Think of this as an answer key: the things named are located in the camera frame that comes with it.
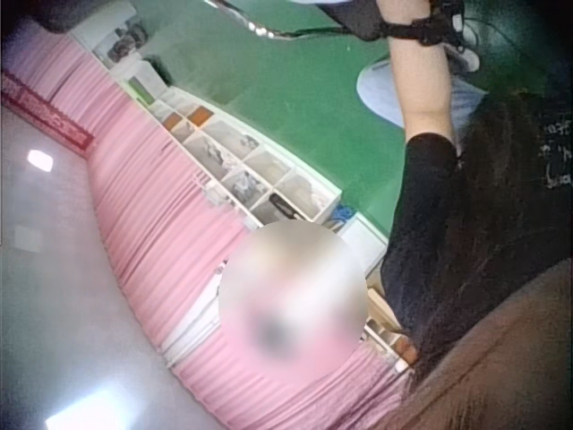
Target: cable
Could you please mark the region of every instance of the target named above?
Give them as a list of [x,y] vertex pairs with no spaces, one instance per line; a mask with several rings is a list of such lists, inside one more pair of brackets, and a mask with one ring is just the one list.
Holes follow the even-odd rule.
[[475,18],[475,17],[467,17],[466,21],[471,21],[471,22],[479,22],[483,25],[486,25],[488,27],[490,27],[492,30],[496,31],[505,41],[508,45],[510,45],[511,47],[513,47],[515,49],[515,51],[520,54],[522,57],[525,58],[525,60],[527,60],[529,63],[531,63],[531,65],[533,67],[535,67],[538,71],[543,72],[543,74],[547,74],[547,70],[543,67],[541,67],[531,56],[529,56],[528,54],[525,53],[525,51],[523,51],[516,42],[514,42],[512,39],[509,38],[509,36],[507,36],[503,31],[501,31],[499,29],[499,27],[497,27],[496,25],[492,24],[491,22],[487,22],[485,20],[482,20],[480,18]]

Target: dark hair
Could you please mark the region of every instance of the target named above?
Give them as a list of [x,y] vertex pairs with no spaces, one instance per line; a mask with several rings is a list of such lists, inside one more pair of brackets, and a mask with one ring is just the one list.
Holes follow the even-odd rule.
[[473,325],[512,292],[479,291],[481,285],[475,282],[500,245],[519,231],[526,196],[540,182],[541,170],[532,162],[537,159],[538,126],[530,105],[520,97],[501,101],[487,96],[462,134],[456,199],[429,286],[440,300],[427,306],[431,313],[416,336],[420,358],[414,366],[411,391]]

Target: ceiling light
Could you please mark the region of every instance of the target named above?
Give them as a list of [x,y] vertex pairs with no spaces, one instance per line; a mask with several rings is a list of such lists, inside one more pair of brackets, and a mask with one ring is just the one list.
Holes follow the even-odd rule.
[[28,161],[32,166],[45,172],[52,171],[54,166],[54,159],[41,150],[31,150],[28,154]]

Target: pink curtain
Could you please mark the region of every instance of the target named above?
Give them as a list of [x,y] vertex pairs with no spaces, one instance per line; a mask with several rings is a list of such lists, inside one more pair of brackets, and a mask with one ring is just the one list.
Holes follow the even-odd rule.
[[3,68],[94,136],[88,169],[102,241],[141,327],[159,347],[246,235],[213,207],[201,170],[75,40],[33,21],[4,46]]
[[[158,347],[240,243],[242,221],[204,198],[199,168],[75,41],[27,23],[3,57],[4,68],[94,136],[88,169],[102,241]],[[405,382],[362,344],[334,374],[294,390],[247,372],[220,331],[174,372],[233,429],[367,428],[397,406]]]
[[333,374],[302,389],[252,374],[219,330],[175,368],[183,384],[233,429],[365,429],[395,408],[406,377],[363,343]]

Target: black t-shirt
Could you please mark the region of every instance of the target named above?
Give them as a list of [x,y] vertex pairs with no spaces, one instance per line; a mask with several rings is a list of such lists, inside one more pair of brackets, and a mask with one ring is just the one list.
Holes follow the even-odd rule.
[[389,305],[417,347],[429,331],[444,333],[443,348],[451,347],[511,293],[570,254],[570,184],[550,189],[540,179],[543,190],[531,193],[525,220],[507,240],[475,262],[463,285],[436,288],[432,280],[449,215],[463,192],[459,168],[454,147],[443,136],[420,134],[406,145],[381,279]]

